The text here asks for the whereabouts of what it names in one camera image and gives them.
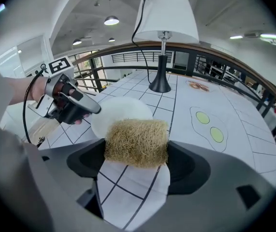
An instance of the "wooden handrail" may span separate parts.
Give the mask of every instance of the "wooden handrail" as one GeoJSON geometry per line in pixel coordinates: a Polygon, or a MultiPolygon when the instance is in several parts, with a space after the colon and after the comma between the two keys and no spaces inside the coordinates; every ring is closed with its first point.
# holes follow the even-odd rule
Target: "wooden handrail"
{"type": "MultiPolygon", "coordinates": [[[[144,41],[144,42],[139,42],[140,47],[161,47],[161,42],[155,42],[155,41],[144,41]]],[[[132,43],[128,44],[122,44],[122,45],[116,45],[112,46],[103,50],[100,50],[98,52],[89,54],[85,57],[79,58],[76,61],[73,62],[73,65],[76,65],[78,63],[84,62],[86,60],[89,60],[91,58],[97,58],[105,55],[110,55],[114,53],[119,53],[124,50],[130,49],[130,48],[135,48],[136,46],[132,43]]],[[[231,62],[232,64],[238,66],[240,69],[243,69],[250,73],[251,75],[255,76],[264,86],[266,86],[268,89],[270,89],[272,92],[276,94],[276,86],[266,80],[264,77],[262,77],[258,72],[253,70],[251,67],[249,67],[247,64],[244,62],[240,61],[237,58],[234,58],[226,53],[220,52],[218,50],[212,49],[212,48],[207,48],[203,47],[199,44],[183,44],[183,43],[167,43],[166,47],[176,47],[176,48],[185,48],[185,49],[190,49],[194,50],[200,53],[206,53],[206,54],[211,54],[216,57],[219,57],[221,59],[224,59],[228,62],[231,62]]]]}

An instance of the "black cable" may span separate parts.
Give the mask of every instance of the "black cable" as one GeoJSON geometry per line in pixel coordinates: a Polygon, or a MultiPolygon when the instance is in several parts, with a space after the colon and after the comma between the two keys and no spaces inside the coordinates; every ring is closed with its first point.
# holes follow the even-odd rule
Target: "black cable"
{"type": "Polygon", "coordinates": [[[139,23],[138,23],[138,25],[137,25],[136,30],[133,32],[133,35],[132,35],[132,37],[131,37],[131,41],[132,41],[132,43],[133,43],[133,44],[142,52],[142,54],[143,54],[143,57],[144,57],[144,60],[145,60],[145,64],[146,64],[146,70],[147,70],[147,79],[148,79],[148,82],[151,83],[151,82],[149,81],[148,65],[147,65],[147,61],[146,61],[146,58],[145,58],[145,56],[144,56],[144,53],[143,53],[142,49],[138,46],[138,44],[137,44],[136,42],[133,41],[133,38],[134,38],[134,36],[136,35],[136,32],[138,31],[138,29],[139,29],[139,27],[140,27],[140,25],[141,25],[141,22],[142,22],[144,4],[145,4],[145,0],[143,0],[143,3],[142,3],[140,21],[139,21],[139,23]]]}
{"type": "Polygon", "coordinates": [[[24,130],[25,130],[25,135],[27,138],[27,141],[31,144],[29,135],[28,135],[28,131],[27,131],[27,126],[26,126],[26,119],[25,119],[25,113],[26,113],[26,102],[27,102],[27,97],[29,95],[30,89],[32,87],[32,85],[35,83],[35,81],[38,79],[38,77],[43,73],[43,71],[45,70],[45,64],[42,64],[40,66],[41,70],[35,75],[35,77],[32,79],[32,81],[30,82],[30,84],[28,85],[27,89],[26,89],[26,93],[25,93],[25,97],[24,97],[24,103],[23,103],[23,125],[24,125],[24,130]]]}

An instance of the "green circle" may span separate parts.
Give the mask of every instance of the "green circle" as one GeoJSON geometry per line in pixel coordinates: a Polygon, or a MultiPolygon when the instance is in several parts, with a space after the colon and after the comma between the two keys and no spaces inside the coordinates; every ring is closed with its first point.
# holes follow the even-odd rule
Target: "green circle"
{"type": "Polygon", "coordinates": [[[220,129],[218,129],[216,127],[212,127],[210,132],[211,132],[211,136],[212,136],[212,138],[214,139],[215,142],[217,142],[217,143],[223,142],[224,135],[223,135],[223,133],[221,132],[220,129]]]}
{"type": "Polygon", "coordinates": [[[196,112],[196,117],[200,123],[208,124],[210,122],[209,116],[203,112],[196,112]]]}

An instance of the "sponge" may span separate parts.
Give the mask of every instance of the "sponge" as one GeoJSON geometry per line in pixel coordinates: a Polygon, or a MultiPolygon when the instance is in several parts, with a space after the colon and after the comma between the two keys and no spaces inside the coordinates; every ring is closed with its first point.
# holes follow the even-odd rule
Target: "sponge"
{"type": "Polygon", "coordinates": [[[106,134],[104,157],[139,168],[154,168],[168,160],[168,124],[163,120],[125,119],[106,134]]]}

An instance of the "black lamp base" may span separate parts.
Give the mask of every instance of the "black lamp base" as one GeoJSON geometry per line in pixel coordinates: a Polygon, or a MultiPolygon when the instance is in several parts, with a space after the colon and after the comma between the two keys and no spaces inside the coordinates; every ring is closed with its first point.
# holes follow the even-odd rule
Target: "black lamp base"
{"type": "Polygon", "coordinates": [[[158,56],[158,71],[154,81],[149,85],[149,89],[158,93],[167,93],[171,90],[166,77],[167,56],[158,56]]]}

